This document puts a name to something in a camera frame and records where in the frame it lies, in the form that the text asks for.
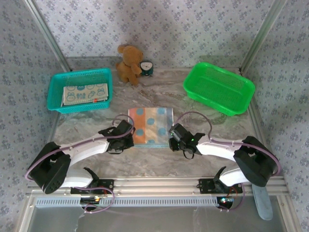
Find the cream rabbit print towel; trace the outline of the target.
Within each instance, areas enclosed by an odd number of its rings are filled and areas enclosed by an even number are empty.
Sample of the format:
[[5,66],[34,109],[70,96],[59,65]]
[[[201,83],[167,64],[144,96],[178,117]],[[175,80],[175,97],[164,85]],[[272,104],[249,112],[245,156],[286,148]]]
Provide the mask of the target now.
[[62,105],[77,105],[106,101],[109,98],[108,84],[63,87]]

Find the green plastic basket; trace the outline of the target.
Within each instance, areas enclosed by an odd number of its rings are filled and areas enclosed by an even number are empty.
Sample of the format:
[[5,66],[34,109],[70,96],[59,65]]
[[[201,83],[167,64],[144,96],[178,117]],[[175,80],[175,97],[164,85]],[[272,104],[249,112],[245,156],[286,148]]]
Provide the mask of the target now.
[[255,92],[251,80],[206,62],[192,68],[183,88],[189,98],[227,116],[243,114]]

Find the teal plastic basket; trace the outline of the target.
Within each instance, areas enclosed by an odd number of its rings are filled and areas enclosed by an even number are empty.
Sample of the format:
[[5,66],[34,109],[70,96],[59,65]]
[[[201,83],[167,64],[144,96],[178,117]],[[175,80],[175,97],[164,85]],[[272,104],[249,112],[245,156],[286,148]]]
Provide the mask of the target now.
[[[109,98],[106,101],[77,105],[62,105],[63,87],[108,84]],[[112,72],[109,68],[58,73],[51,78],[49,85],[47,108],[62,114],[76,113],[109,108],[112,100]]]

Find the brown teddy bear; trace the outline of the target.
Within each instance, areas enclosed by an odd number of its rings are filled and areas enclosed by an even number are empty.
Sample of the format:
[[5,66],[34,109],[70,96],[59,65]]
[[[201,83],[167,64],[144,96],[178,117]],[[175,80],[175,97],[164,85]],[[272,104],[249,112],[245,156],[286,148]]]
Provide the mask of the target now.
[[140,63],[143,60],[142,51],[132,45],[120,45],[117,50],[118,53],[122,54],[122,61],[115,65],[119,78],[124,83],[137,86],[138,78],[142,73],[140,68]]

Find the aluminium cage frame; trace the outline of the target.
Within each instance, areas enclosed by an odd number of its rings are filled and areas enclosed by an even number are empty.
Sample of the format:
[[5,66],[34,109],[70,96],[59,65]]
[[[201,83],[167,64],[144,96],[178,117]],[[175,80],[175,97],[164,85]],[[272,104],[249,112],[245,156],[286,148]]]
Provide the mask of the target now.
[[[43,21],[42,14],[38,9],[34,0],[23,0],[28,7],[31,15],[34,17],[35,22],[38,24],[39,29],[42,31],[44,37],[56,54],[56,58],[60,61],[61,66],[65,71],[69,71],[69,65],[64,61],[64,55],[59,55],[60,48],[57,47],[56,41],[50,39],[51,32],[47,29],[46,23]],[[253,109],[252,103],[249,105],[249,116],[252,120],[254,132],[258,139],[264,140],[259,126],[257,125],[258,113]],[[166,176],[166,177],[110,177],[114,180],[113,193],[116,197],[189,197],[189,196],[209,196],[219,197],[222,194],[201,194],[200,190],[196,187],[200,178],[213,178],[198,177],[198,176]],[[282,231],[286,232],[301,232],[300,224],[295,213],[295,209],[289,196],[287,184],[283,175],[277,175],[270,178],[268,184],[265,186],[269,197],[275,196],[278,202],[277,214],[281,218]],[[33,188],[31,198],[41,197],[90,197],[90,195],[71,194],[69,188],[62,188],[56,192],[45,195],[41,193],[38,187],[29,186]],[[253,190],[250,183],[243,184],[243,193],[245,197],[253,197]]]

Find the small teal alarm clock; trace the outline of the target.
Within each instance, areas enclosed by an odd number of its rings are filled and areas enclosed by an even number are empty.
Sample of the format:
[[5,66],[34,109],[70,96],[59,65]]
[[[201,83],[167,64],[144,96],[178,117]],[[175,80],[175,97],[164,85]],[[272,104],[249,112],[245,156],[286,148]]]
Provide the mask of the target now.
[[142,76],[151,76],[154,72],[153,63],[149,61],[142,61],[140,63],[140,68]]

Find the grey metal panel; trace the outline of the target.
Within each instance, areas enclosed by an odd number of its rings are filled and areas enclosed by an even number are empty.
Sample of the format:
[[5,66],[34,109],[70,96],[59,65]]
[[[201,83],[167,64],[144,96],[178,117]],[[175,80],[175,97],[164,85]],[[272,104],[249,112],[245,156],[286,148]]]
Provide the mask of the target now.
[[262,220],[248,207],[114,207],[85,214],[78,207],[36,207],[21,232],[287,232],[281,218]]

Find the striped blue dotted towel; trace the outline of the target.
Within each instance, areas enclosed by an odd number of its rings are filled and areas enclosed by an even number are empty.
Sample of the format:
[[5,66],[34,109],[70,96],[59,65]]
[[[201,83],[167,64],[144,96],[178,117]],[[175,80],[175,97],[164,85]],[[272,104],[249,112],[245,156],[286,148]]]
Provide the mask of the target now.
[[173,125],[173,108],[148,107],[128,109],[129,122],[134,122],[134,146],[140,148],[169,147]]

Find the blue oblong case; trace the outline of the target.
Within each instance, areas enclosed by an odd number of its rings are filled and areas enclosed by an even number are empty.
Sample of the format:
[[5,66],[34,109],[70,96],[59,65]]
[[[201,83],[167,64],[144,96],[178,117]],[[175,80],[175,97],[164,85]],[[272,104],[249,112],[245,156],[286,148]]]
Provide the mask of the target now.
[[258,215],[263,220],[272,220],[273,210],[267,188],[252,184],[252,190]]

